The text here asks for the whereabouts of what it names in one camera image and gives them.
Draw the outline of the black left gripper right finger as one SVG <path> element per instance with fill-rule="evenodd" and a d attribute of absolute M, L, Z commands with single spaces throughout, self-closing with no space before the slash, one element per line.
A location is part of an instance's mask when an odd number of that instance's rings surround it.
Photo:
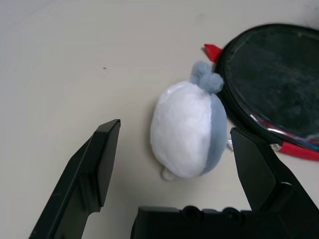
<path fill-rule="evenodd" d="M 254 213 L 274 216 L 291 239 L 319 237 L 319 210 L 267 142 L 230 131 L 239 180 Z"/>

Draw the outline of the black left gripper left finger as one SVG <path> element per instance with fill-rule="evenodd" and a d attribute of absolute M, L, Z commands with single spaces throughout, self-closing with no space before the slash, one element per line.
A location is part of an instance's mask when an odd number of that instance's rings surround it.
<path fill-rule="evenodd" d="M 68 161 L 31 239 L 80 239 L 88 217 L 104 206 L 121 122 L 100 125 Z"/>

